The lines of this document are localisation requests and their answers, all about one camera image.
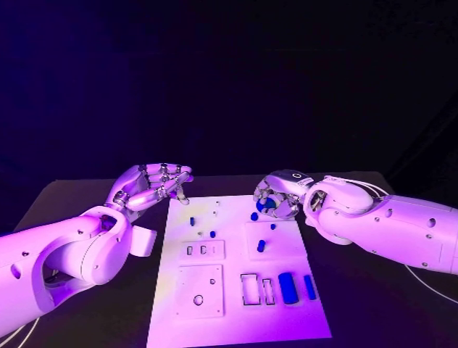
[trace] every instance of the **dark table surface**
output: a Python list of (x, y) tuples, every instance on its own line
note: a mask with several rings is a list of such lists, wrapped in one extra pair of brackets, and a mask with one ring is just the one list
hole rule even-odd
[[(392, 193), (383, 176), (376, 172), (330, 174), (368, 181)], [(312, 174), (316, 180), (322, 180), (324, 175)], [(186, 194), (253, 194), (263, 178), (264, 175), (198, 177), (185, 185)], [(71, 218), (100, 205), (113, 182), (113, 179), (54, 181), (41, 192), (17, 231)], [(113, 281), (77, 294), (41, 317), (24, 348), (147, 346), (168, 210), (169, 201), (165, 200), (136, 221), (137, 225), (159, 232), (152, 256), (130, 255)], [(458, 348), (458, 304), (418, 282), (404, 265), (368, 253), (355, 244), (340, 246), (330, 243), (304, 224), (303, 213), (297, 220), (333, 338), (247, 346)], [(458, 300), (457, 276), (427, 270), (417, 272), (431, 286)], [(32, 324), (6, 348), (19, 345), (31, 327)]]

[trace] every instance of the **black background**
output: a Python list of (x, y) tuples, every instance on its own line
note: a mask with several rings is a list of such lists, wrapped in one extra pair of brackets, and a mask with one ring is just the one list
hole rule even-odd
[(376, 170), (458, 207), (458, 0), (0, 1), (0, 233), (155, 162)]

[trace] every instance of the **small blue piece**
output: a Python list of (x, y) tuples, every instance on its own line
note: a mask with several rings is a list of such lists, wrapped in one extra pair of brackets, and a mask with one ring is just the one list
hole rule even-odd
[(304, 281), (306, 281), (307, 293), (310, 294), (310, 299), (316, 299), (316, 288), (313, 287), (313, 280), (310, 275), (304, 276)]
[(264, 252), (265, 241), (258, 241), (258, 252)]
[(265, 199), (265, 204), (261, 203), (261, 200), (258, 200), (258, 203), (257, 203), (257, 207), (258, 207), (258, 211), (261, 212), (264, 208), (276, 208), (277, 207), (277, 203), (276, 201), (268, 197)]
[(294, 303), (300, 301), (293, 274), (290, 272), (280, 274), (278, 280), (280, 280), (281, 294), (284, 295), (284, 303), (287, 305), (293, 305)]

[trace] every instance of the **robotic hand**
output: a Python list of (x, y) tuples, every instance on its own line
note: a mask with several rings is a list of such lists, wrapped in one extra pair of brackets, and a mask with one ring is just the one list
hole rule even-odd
[[(77, 293), (112, 281), (129, 254), (152, 253), (156, 232), (132, 226), (162, 199), (189, 203), (192, 169), (132, 167), (103, 206), (78, 217), (0, 237), (0, 337), (51, 312)], [(45, 278), (47, 270), (55, 275)]]
[(306, 223), (336, 244), (355, 242), (405, 265), (458, 275), (458, 209), (391, 195), (362, 181), (326, 176), (316, 183), (294, 170), (264, 178), (254, 200), (276, 218), (294, 217), (301, 204)]

